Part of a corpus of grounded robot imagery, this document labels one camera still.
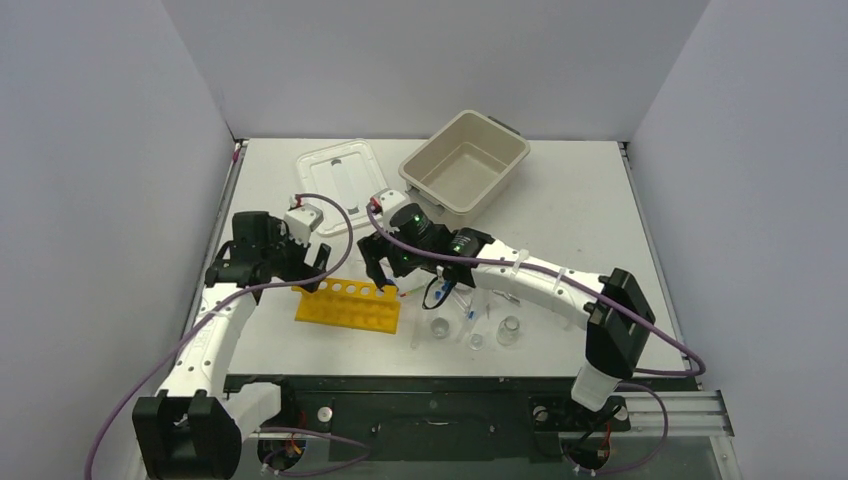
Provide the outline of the yellow test tube rack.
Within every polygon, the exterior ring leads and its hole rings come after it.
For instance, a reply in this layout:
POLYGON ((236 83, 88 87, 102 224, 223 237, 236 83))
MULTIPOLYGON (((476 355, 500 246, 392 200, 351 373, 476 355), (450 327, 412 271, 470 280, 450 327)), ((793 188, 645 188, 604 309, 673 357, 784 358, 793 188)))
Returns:
POLYGON ((295 320, 332 327, 395 334, 401 304, 398 289, 373 283, 327 278, 315 292, 293 287, 301 294, 295 320))

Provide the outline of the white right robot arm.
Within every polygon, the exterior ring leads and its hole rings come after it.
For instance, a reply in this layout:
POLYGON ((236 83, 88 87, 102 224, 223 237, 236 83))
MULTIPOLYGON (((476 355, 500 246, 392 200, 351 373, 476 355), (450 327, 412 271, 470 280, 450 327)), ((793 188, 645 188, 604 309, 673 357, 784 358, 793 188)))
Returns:
POLYGON ((366 274, 378 287, 388 283, 386 260, 395 278, 422 270, 450 288, 506 293, 565 317, 586 335, 584 363, 563 402, 565 416, 588 427, 603 415, 610 395, 635 373, 655 323, 630 272, 586 273, 546 263, 484 232, 435 224, 413 203, 390 214, 358 242, 366 274))

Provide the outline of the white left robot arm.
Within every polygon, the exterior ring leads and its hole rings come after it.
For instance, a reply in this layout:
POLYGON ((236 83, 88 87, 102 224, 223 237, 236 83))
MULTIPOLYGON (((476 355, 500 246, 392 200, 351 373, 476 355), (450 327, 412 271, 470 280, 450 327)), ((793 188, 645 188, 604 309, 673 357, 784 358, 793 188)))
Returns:
POLYGON ((224 386, 241 332, 259 304, 261 285, 277 278, 313 292, 331 252, 322 244, 313 264, 309 240, 323 221, 312 205, 281 218, 266 211, 233 215, 224 242, 204 275, 195 335, 180 347, 174 367, 153 396, 139 398, 132 422, 151 479, 229 479, 242 445, 263 421, 291 427, 298 402, 277 385, 261 383, 225 400, 224 386))

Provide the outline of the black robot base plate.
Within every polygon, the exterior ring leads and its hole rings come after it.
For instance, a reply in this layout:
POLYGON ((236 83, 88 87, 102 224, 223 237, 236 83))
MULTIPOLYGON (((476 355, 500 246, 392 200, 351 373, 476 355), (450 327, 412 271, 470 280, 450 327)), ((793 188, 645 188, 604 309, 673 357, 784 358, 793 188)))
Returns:
POLYGON ((625 394, 693 392, 692 380, 636 379, 597 413, 570 398, 570 377, 393 377, 233 374, 224 393, 270 383, 282 410, 265 421, 260 459, 289 472, 362 462, 599 463, 608 436, 632 433, 625 394))

